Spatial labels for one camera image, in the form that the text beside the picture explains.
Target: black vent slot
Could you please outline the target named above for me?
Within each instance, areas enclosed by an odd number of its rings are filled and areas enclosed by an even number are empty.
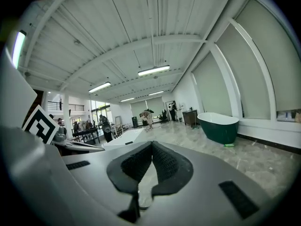
[[[73,170],[73,169],[81,168],[81,167],[84,167],[87,165],[90,165],[90,163],[88,161],[79,161],[76,163],[66,164],[66,167],[68,168],[68,170]]]
[[[259,208],[234,182],[222,182],[219,186],[243,219],[259,210]]]

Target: wooden cabinet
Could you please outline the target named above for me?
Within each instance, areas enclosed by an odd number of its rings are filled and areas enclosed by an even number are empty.
[[[197,110],[183,112],[183,119],[185,125],[188,124],[191,127],[194,126],[195,124],[199,125]]]

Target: window shade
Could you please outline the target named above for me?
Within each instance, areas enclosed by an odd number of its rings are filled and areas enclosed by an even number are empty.
[[[211,53],[194,70],[193,75],[205,112],[232,115],[226,84]]]
[[[133,117],[136,116],[138,121],[142,121],[139,114],[146,109],[147,107],[146,107],[145,100],[131,103],[131,110],[132,110]]]
[[[250,0],[237,22],[248,32],[268,67],[277,111],[301,108],[301,62],[293,43],[277,19]]]
[[[162,114],[162,111],[164,110],[162,97],[146,100],[146,104],[147,104],[147,108],[154,112],[152,116],[159,116]]]
[[[270,119],[269,94],[262,70],[244,37],[230,24],[216,44],[234,74],[245,118]]]

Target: column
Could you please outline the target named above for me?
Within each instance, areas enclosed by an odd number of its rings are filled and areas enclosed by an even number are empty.
[[[71,138],[72,136],[72,125],[70,122],[69,118],[69,95],[65,94],[64,95],[64,100],[63,100],[63,116],[64,116],[64,124],[67,129],[67,138]]]

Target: speaker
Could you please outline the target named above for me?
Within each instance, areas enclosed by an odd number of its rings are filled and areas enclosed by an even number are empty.
[[[138,121],[137,121],[137,117],[136,116],[132,117],[132,122],[133,122],[133,127],[137,128],[138,127]]]

